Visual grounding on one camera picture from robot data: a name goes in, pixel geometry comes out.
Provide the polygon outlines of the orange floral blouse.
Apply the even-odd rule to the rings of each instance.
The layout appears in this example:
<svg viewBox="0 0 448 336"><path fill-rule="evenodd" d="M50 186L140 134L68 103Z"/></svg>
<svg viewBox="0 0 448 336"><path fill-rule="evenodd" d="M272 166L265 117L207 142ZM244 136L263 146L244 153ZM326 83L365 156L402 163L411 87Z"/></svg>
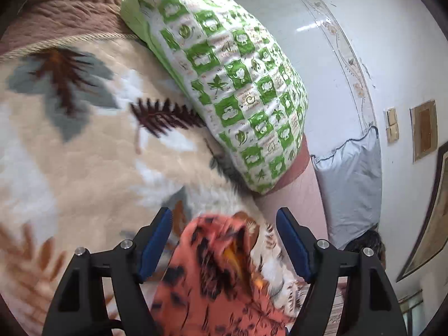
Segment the orange floral blouse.
<svg viewBox="0 0 448 336"><path fill-rule="evenodd" d="M159 335L287 335L250 257L246 224L203 215L184 229L151 306Z"/></svg>

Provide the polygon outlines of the large picture frame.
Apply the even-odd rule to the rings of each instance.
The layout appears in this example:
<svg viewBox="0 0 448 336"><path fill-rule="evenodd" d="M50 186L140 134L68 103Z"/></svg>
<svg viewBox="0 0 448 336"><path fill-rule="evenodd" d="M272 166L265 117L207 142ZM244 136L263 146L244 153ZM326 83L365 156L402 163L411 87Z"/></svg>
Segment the large picture frame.
<svg viewBox="0 0 448 336"><path fill-rule="evenodd" d="M447 144L437 149L431 170L414 181L412 203L422 215L415 243L396 277L400 282L428 264L447 245Z"/></svg>

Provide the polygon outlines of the pink bolster cushion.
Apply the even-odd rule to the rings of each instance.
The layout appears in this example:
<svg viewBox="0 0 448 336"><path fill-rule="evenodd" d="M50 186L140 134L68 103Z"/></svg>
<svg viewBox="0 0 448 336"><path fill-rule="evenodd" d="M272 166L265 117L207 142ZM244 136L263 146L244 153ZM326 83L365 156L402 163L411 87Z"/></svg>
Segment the pink bolster cushion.
<svg viewBox="0 0 448 336"><path fill-rule="evenodd" d="M288 207L297 223L309 228L315 238L328 239L320 188L305 135L291 167L270 192L255 197L255 202L269 223L275 223L280 208Z"/></svg>

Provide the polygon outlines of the black furry item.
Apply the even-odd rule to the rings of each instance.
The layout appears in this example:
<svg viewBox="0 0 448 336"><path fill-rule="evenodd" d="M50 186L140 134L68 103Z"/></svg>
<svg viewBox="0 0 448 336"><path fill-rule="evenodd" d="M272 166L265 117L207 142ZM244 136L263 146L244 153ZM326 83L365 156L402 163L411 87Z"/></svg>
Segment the black furry item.
<svg viewBox="0 0 448 336"><path fill-rule="evenodd" d="M369 229L365 231L363 235L350 241L344 248L344 251L359 253L364 248L372 249L374 254L381 261L382 266L386 268L386 247L380 234L376 230Z"/></svg>

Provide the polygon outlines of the framed wall plaque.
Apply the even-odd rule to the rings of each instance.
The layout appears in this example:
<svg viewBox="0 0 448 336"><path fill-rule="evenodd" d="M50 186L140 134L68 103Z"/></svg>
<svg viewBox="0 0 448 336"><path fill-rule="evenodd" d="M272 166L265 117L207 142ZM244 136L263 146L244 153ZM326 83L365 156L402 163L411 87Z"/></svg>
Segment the framed wall plaque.
<svg viewBox="0 0 448 336"><path fill-rule="evenodd" d="M433 153L438 147L436 101L429 100L410 109L413 162Z"/></svg>

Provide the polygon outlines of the stained glass window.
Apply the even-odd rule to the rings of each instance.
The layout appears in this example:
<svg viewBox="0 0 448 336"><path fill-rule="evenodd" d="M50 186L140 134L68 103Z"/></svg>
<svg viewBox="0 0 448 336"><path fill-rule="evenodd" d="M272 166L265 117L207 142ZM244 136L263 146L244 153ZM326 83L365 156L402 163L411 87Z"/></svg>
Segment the stained glass window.
<svg viewBox="0 0 448 336"><path fill-rule="evenodd" d="M399 301L402 317L409 336L420 335L425 327L424 300L422 290L403 297Z"/></svg>

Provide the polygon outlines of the beige wall light switches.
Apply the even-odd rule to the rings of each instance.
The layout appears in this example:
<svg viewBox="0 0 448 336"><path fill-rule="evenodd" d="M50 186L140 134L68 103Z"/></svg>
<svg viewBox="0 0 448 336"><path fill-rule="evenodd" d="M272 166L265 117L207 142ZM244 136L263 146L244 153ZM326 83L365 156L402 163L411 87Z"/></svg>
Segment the beige wall light switches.
<svg viewBox="0 0 448 336"><path fill-rule="evenodd" d="M392 144L399 140L399 125L395 108L384 110L384 118L386 122L386 139L388 144Z"/></svg>

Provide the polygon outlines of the leaf-pattern fleece blanket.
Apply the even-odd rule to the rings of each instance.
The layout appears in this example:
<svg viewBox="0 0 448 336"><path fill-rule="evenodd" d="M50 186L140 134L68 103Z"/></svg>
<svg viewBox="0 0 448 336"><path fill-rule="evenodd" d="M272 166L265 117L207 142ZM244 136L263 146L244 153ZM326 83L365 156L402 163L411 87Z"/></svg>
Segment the leaf-pattern fleece blanket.
<svg viewBox="0 0 448 336"><path fill-rule="evenodd" d="M187 101L119 10L120 0L28 0L1 38L1 333L40 335L74 249L110 249L163 206L172 233L147 301L187 224L221 214L245 221L269 299L297 316L307 285L208 130L156 137L131 111Z"/></svg>

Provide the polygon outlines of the green white checkered pillow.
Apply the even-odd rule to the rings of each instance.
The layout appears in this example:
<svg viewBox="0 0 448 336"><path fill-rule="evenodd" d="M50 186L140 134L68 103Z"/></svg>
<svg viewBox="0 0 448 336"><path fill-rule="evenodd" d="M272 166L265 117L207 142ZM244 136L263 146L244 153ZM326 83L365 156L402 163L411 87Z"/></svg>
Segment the green white checkered pillow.
<svg viewBox="0 0 448 336"><path fill-rule="evenodd" d="M269 31L234 0L122 0L247 186L272 190L302 146L307 92Z"/></svg>

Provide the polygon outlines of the grey pillow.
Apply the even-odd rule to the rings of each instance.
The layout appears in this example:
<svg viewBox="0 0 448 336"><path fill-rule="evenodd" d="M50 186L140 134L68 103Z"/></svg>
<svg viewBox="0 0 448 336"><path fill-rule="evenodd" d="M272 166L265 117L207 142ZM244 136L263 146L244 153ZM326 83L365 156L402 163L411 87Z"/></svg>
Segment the grey pillow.
<svg viewBox="0 0 448 336"><path fill-rule="evenodd" d="M313 155L331 244L344 249L380 222L382 206L381 145L378 129L369 127L331 153Z"/></svg>

